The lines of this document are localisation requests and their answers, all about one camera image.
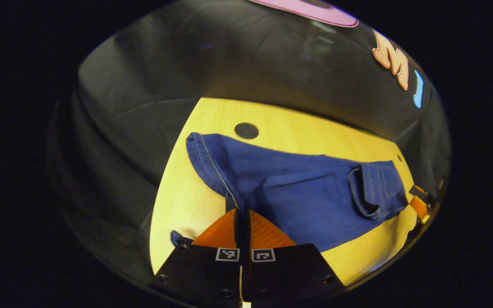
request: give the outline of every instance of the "black background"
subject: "black background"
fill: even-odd
[[[334,306],[493,306],[493,1],[330,1],[412,55],[453,141],[442,210],[405,257]],[[0,1],[0,307],[159,307],[96,261],[45,174],[55,101],[79,62],[157,1]]]

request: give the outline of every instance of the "black fabric enclosure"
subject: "black fabric enclosure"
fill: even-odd
[[[325,25],[246,0],[181,0],[137,20],[84,60],[53,113],[48,168],[62,216],[94,256],[153,292],[151,212],[201,97],[287,107],[392,140],[414,183],[440,201],[451,143],[438,92],[405,51],[403,90],[372,56],[376,45],[363,23]]]

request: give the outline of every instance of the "pink sticker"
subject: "pink sticker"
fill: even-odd
[[[359,20],[349,15],[342,10],[326,4],[322,1],[311,1],[323,3],[325,7],[317,6],[302,0],[249,0],[262,4],[263,6],[269,6],[270,8],[276,8],[287,12],[292,12],[296,15],[304,16],[309,19],[317,20],[322,23],[340,26],[340,27],[354,27],[358,25]]]

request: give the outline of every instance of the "yellow wooden surface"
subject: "yellow wooden surface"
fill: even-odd
[[[239,123],[259,130],[255,139],[235,134]],[[397,145],[364,131],[290,109],[246,101],[201,98],[184,125],[172,150],[157,193],[149,251],[157,273],[174,249],[171,230],[196,238],[225,214],[225,200],[197,175],[187,155],[186,137],[191,133],[221,134],[241,142],[296,154],[325,154],[363,162],[393,160],[405,187],[407,201],[412,176]],[[393,257],[416,222],[407,207],[397,217],[367,234],[323,252],[336,275],[349,285]]]

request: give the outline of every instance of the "orange letter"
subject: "orange letter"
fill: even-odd
[[[384,66],[391,68],[393,75],[397,75],[400,86],[406,91],[408,90],[408,59],[398,48],[395,51],[393,45],[385,38],[385,36],[374,30],[376,35],[377,47],[372,49],[374,58]]]

